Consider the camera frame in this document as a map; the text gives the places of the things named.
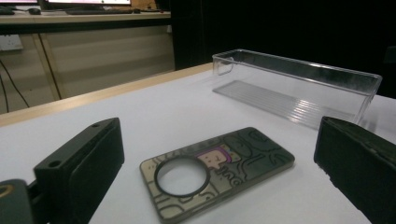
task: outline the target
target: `screw hole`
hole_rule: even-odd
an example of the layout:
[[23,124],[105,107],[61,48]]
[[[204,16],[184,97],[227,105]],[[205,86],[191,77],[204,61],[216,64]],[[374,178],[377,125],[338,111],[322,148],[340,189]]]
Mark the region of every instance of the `screw hole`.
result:
[[49,164],[49,167],[56,167],[56,166],[59,166],[59,164],[61,164],[60,161],[52,161],[52,162]]

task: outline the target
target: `black cable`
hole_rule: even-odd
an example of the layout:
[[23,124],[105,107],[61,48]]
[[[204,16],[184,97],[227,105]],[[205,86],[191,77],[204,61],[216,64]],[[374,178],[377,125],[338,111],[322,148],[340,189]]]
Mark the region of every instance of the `black cable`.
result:
[[14,87],[15,91],[17,91],[18,95],[22,98],[22,100],[25,102],[27,107],[30,107],[29,104],[27,104],[26,99],[23,97],[23,95],[21,94],[20,90],[18,90],[17,86],[14,83],[14,80],[12,79],[11,75],[9,74],[6,66],[3,64],[3,62],[0,60],[0,64],[3,66],[4,70],[6,71],[9,80],[11,81],[12,86]]
[[6,100],[6,110],[7,110],[7,113],[8,113],[9,112],[9,106],[8,106],[7,92],[6,92],[6,88],[4,86],[3,78],[1,77],[1,73],[0,73],[0,82],[1,82],[1,87],[3,89],[4,99]]

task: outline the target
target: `clear plastic box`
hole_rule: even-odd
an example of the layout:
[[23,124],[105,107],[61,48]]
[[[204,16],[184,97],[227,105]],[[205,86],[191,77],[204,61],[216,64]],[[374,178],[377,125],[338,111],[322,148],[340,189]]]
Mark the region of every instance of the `clear plastic box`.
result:
[[323,116],[359,123],[382,77],[236,49],[213,55],[214,92],[318,129]]

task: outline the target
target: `transparent container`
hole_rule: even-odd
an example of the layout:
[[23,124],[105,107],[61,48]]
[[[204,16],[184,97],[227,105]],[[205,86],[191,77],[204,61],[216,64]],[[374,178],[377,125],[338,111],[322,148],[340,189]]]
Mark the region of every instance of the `transparent container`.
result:
[[359,123],[382,77],[236,49],[213,55],[214,92],[318,129],[323,116]]

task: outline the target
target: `white table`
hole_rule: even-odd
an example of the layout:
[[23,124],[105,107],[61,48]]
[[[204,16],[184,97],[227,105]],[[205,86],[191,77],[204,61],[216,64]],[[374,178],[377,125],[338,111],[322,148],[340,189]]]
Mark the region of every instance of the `white table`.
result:
[[[291,152],[295,165],[187,223],[370,223],[314,163],[318,131],[214,93],[210,66],[0,116],[0,180],[32,182],[33,167],[51,152],[118,117],[125,163],[91,223],[158,223],[140,162],[251,126]],[[396,100],[376,96],[362,125],[396,143]]]

